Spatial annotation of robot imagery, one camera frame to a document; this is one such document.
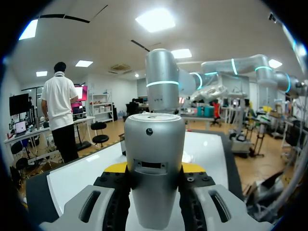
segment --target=shelf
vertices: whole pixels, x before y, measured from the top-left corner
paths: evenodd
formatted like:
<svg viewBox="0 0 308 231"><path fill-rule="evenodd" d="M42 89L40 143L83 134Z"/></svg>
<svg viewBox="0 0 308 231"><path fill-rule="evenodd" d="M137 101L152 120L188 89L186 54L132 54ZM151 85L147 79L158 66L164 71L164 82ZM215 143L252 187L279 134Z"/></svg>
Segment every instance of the shelf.
<svg viewBox="0 0 308 231"><path fill-rule="evenodd" d="M99 122L107 122L107 121L110 121L112 119L96 119L96 120L99 121Z"/></svg>
<svg viewBox="0 0 308 231"><path fill-rule="evenodd" d="M111 113L111 111L109 111L109 112L99 112L99 113L95 113L94 115L100 115L100 114L105 114L105 113Z"/></svg>
<svg viewBox="0 0 308 231"><path fill-rule="evenodd" d="M100 96L100 95L109 95L109 93L104 93L104 94L93 94L93 96Z"/></svg>
<svg viewBox="0 0 308 231"><path fill-rule="evenodd" d="M90 104L90 106L100 106L100 105L107 105L111 103L97 103L97 104Z"/></svg>

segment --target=ceiling light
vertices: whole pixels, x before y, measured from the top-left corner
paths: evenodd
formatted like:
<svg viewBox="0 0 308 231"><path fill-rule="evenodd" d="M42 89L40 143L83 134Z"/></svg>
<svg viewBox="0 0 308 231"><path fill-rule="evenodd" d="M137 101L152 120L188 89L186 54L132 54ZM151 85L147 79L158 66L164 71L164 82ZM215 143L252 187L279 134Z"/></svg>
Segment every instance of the ceiling light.
<svg viewBox="0 0 308 231"><path fill-rule="evenodd" d="M88 67L92 64L92 61L84 61L84 60L79 60L76 66L81 66L81 67Z"/></svg>
<svg viewBox="0 0 308 231"><path fill-rule="evenodd" d="M277 60L271 59L269 60L269 66L272 68L280 67L282 63L278 62Z"/></svg>
<svg viewBox="0 0 308 231"><path fill-rule="evenodd" d="M192 54L189 49L180 49L171 52L176 59L191 58Z"/></svg>
<svg viewBox="0 0 308 231"><path fill-rule="evenodd" d="M35 37L35 32L37 30L38 25L38 19L32 20L28 26L25 28L21 36L19 37L19 40L22 39L29 39Z"/></svg>
<svg viewBox="0 0 308 231"><path fill-rule="evenodd" d="M47 71L37 71L37 77L47 76Z"/></svg>
<svg viewBox="0 0 308 231"><path fill-rule="evenodd" d="M163 8L148 11L135 20L151 33L175 26L171 14Z"/></svg>

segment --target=desk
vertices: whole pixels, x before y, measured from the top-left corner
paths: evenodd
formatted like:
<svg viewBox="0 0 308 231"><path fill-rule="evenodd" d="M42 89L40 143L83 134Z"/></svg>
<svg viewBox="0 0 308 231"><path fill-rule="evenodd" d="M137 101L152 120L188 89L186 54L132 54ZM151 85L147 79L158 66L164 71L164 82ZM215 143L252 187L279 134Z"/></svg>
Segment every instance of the desk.
<svg viewBox="0 0 308 231"><path fill-rule="evenodd" d="M210 122L214 121L213 117L203 117L203 116L196 116L196 115L180 115L183 119L186 119L188 121L188 128L190 128L190 120L202 120L205 121L205 129L210 129Z"/></svg>
<svg viewBox="0 0 308 231"><path fill-rule="evenodd" d="M84 123L84 122L87 122L87 121L90 121L90 120L94 121L94 119L95 119L94 116L87 116L86 118L75 120L74 124ZM88 126L89 139L91 140L90 131L89 131L89 125L87 125L87 126ZM13 145L14 143L16 143L18 141L30 138L31 142L34 144L34 146L36 148L35 141L34 141L34 136L43 135L44 136L44 140L46 142L45 133L46 132L50 132L50 131L51 131L50 128L40 128L39 130L36 130L36 131L31 131L31 132L27 131L24 135L19 136L19 137L15 137L15 135L14 135L12 138L6 139L4 141L4 145L6 147L6 153L10 154L11 160L13 161L14 160L14 156L13 156L13 154L11 152L11 145ZM58 152L59 151L54 151L54 152L51 152L51 153L46 153L46 154L40 155L40 156L35 157L35 158L31 158L31 159L28 160L28 163L31 163L31 162L33 162L35 160L38 160L38 159L45 158L45 157L53 155L53 154L56 154Z"/></svg>
<svg viewBox="0 0 308 231"><path fill-rule="evenodd" d="M225 124L227 123L230 123L230 108L229 107L221 107L221 110L224 110L226 111L225 113Z"/></svg>
<svg viewBox="0 0 308 231"><path fill-rule="evenodd" d="M216 184L222 184L240 199L242 187L231 152L231 143L223 132L193 130L185 133L184 154L192 156L191 163L202 166ZM31 177L26 182L27 205L30 217L40 224L53 222L62 215L64 205L96 178L108 166L125 162L120 143L72 161L60 168ZM132 194L126 230L144 230L138 222ZM177 192L166 231L185 230Z"/></svg>
<svg viewBox="0 0 308 231"><path fill-rule="evenodd" d="M288 120L288 119L285 119L284 122L285 122L285 127L284 127L284 131L283 131L283 138L282 138L282 143L281 143L281 148L285 148L285 147L290 147L289 144L284 144L285 143L285 134L288 130L288 126L292 126L293 127L293 121L295 120L295 118L293 120ZM303 133L305 135L308 135L308 131L304 130L303 129Z"/></svg>

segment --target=white table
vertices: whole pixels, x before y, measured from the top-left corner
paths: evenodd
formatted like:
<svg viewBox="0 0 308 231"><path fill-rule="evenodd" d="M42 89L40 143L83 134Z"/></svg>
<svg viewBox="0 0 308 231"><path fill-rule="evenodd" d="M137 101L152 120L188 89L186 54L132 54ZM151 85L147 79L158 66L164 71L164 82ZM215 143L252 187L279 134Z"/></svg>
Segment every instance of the white table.
<svg viewBox="0 0 308 231"><path fill-rule="evenodd" d="M209 130L210 129L210 122L214 121L214 118L202 117L202 116L181 115L181 117L188 121L188 128L190 128L190 123L189 123L190 120L202 120L202 121L205 121L205 129Z"/></svg>
<svg viewBox="0 0 308 231"><path fill-rule="evenodd" d="M190 162L202 166L216 184L228 188L228 173L223 144L219 135L206 133L185 133L183 157L190 156ZM121 144L117 143L93 155L65 165L47 176L48 187L55 209L59 216L64 212L64 205L87 185L93 185L105 168L112 164L125 162ZM129 194L130 208L126 230L145 230L139 225L132 193ZM180 193L177 192L170 222L166 231L185 230L179 206Z"/></svg>
<svg viewBox="0 0 308 231"><path fill-rule="evenodd" d="M221 110L226 111L225 113L225 124L230 123L230 108L229 107L221 107Z"/></svg>
<svg viewBox="0 0 308 231"><path fill-rule="evenodd" d="M74 124L79 124L79 123L84 123L84 122L88 122L90 120L93 120L94 122L94 119L95 117L94 116L87 116L86 118L82 118L82 119L77 119L74 121ZM90 135L90 131L89 131L89 125L87 124L88 126L88 135L89 135L89 140L91 141L91 135ZM24 140L24 139L31 139L31 142L33 143L34 147L36 148L36 145L35 145L35 141L34 141L34 136L37 136L37 135L43 135L44 136L44 140L46 142L46 136L45 136L45 133L46 132L50 132L50 128L40 128L39 130L35 130L35 131L27 131L24 135L22 136L19 136L19 137L15 137L15 135L10 138L10 139L6 139L4 141L4 145L5 145L5 148L6 148L6 153L8 153L10 155L10 158L11 158L11 161L14 161L14 156L11 152L11 145L13 145L14 143L18 142L18 141L21 141L21 140ZM53 155L53 154L56 154L58 153L59 151L54 151L54 152L50 152L50 153L46 153L46 154L43 154L43 155L40 155L38 157L34 157L32 159L29 159L28 160L28 163L31 163L35 160L39 160L39 159L42 159L42 158L45 158L47 156L50 156L50 155Z"/></svg>

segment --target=stand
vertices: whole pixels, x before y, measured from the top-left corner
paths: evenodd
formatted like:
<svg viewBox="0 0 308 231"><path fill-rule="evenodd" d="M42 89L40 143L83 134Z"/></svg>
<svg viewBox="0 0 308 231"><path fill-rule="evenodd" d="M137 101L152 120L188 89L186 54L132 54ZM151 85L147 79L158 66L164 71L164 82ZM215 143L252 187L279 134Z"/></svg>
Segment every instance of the stand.
<svg viewBox="0 0 308 231"><path fill-rule="evenodd" d="M266 131L267 123L260 122L260 124L265 126L264 131ZM260 130L259 130L258 134L257 134L257 140L256 140L255 148L253 150L252 149L250 150L250 153L249 153L250 157L257 157L257 156L264 157L264 154L260 154L260 150L261 150L261 147L262 147L263 139L265 137L265 132L261 133L261 134L262 135L260 135ZM258 144L259 140L261 140L261 144L259 146L258 153L256 154L256 148L257 148L257 144Z"/></svg>
<svg viewBox="0 0 308 231"><path fill-rule="evenodd" d="M79 143L76 144L76 147L77 147L77 151L79 152L85 148L91 147L91 143L88 141L83 141L83 142L81 141L78 125L76 125L76 127L77 127L77 133L78 133L78 138L79 138Z"/></svg>

